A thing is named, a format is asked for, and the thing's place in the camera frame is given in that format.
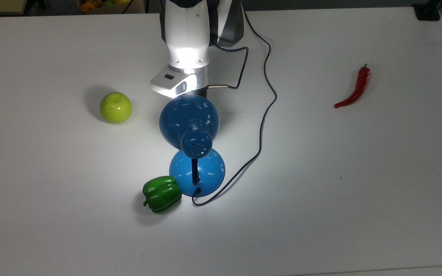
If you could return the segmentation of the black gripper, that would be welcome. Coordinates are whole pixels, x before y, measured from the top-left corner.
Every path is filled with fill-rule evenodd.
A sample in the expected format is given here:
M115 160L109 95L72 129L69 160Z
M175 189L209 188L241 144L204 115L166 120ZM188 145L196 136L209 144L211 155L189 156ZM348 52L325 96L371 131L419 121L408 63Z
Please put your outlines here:
M185 94L186 95L196 95L196 96L200 96L200 97L207 99L208 98L208 87L203 87L201 89L195 89L195 90L186 92Z

